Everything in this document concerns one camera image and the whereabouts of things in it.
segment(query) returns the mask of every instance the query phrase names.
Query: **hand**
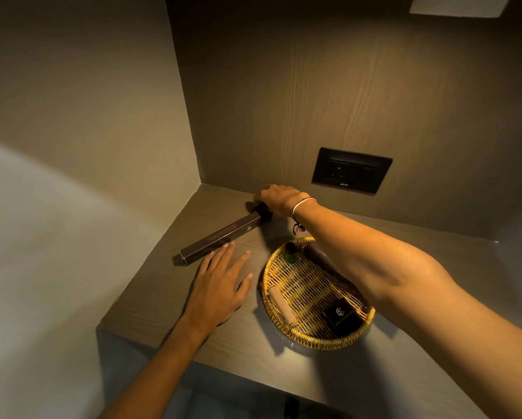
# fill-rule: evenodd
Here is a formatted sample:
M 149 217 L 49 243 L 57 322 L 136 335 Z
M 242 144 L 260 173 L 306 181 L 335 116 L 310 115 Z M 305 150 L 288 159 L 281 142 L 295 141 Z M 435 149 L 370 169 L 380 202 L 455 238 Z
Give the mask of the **hand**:
M 235 244 L 231 242 L 207 255 L 195 279 L 183 318 L 204 338 L 232 316 L 251 288 L 253 274 L 243 280 L 237 291 L 233 289 L 238 273 L 249 258 L 247 251 L 227 269 L 234 248 Z
M 307 197 L 309 197 L 308 193 L 302 193 L 294 187 L 272 184 L 257 193 L 253 200 L 264 202 L 277 217 L 289 217 L 292 215 L 294 206 Z

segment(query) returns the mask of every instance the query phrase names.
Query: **round woven tray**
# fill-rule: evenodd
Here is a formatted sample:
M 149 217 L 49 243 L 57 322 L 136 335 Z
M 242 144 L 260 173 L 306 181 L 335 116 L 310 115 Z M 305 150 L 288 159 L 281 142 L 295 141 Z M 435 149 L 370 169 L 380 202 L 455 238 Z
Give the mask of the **round woven tray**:
M 376 310 L 353 286 L 347 287 L 303 256 L 304 246 L 314 240 L 312 237 L 294 240 L 298 260 L 293 265 L 285 260 L 284 245 L 272 254 L 266 264 L 261 285 L 263 304 L 278 329 L 293 341 L 310 349 L 341 349 L 352 344 L 368 329 Z M 299 319 L 297 327 L 291 329 L 272 302 L 267 289 L 273 284 L 276 284 Z M 347 337 L 336 338 L 323 317 L 323 311 L 341 297 L 348 300 L 364 323 Z

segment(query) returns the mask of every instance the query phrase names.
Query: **white bracelet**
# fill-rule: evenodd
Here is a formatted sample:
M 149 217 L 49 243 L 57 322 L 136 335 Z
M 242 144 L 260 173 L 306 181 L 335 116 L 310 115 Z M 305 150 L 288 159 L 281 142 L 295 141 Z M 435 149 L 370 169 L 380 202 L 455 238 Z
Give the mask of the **white bracelet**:
M 306 198 L 304 198 L 303 200 L 300 200 L 300 201 L 299 201 L 299 202 L 294 206 L 294 208 L 292 209 L 292 219 L 294 219 L 296 222 L 298 222 L 298 220 L 296 220 L 296 218 L 294 217 L 294 212 L 295 212 L 295 210 L 298 208 L 298 206 L 299 206 L 300 204 L 302 204 L 303 202 L 306 202 L 307 200 L 313 200 L 313 201 L 317 202 L 317 200 L 315 200 L 315 198 L 313 198 L 313 197 L 306 197 Z

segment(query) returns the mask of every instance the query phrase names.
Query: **bracelet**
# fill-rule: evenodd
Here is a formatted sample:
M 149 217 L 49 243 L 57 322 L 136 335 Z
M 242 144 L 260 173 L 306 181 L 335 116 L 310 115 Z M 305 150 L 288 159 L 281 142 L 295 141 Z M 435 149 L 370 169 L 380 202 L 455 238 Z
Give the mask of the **bracelet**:
M 313 197 L 305 197 L 304 199 L 300 200 L 298 203 L 296 203 L 296 205 L 294 206 L 294 208 L 292 209 L 292 219 L 295 220 L 295 225 L 294 227 L 292 228 L 292 232 L 294 232 L 294 235 L 296 235 L 296 232 L 304 232 L 306 229 L 298 222 L 298 219 L 296 219 L 294 217 L 294 213 L 295 213 L 295 210 L 298 208 L 298 206 L 304 202 L 306 202 L 307 200 L 313 200 L 317 203 L 317 200 L 315 200 L 315 198 Z

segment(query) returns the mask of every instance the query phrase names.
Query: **beige handle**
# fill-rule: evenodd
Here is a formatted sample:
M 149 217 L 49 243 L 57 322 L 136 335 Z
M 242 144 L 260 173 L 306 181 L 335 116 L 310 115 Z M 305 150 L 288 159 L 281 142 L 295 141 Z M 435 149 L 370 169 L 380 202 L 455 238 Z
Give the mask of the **beige handle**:
M 290 328 L 294 328 L 299 325 L 299 320 L 294 315 L 294 312 L 290 308 L 290 305 L 286 302 L 281 292 L 279 291 L 276 285 L 271 285 L 267 292 L 271 300 L 277 306 L 280 315 L 284 318 L 287 324 L 290 325 Z

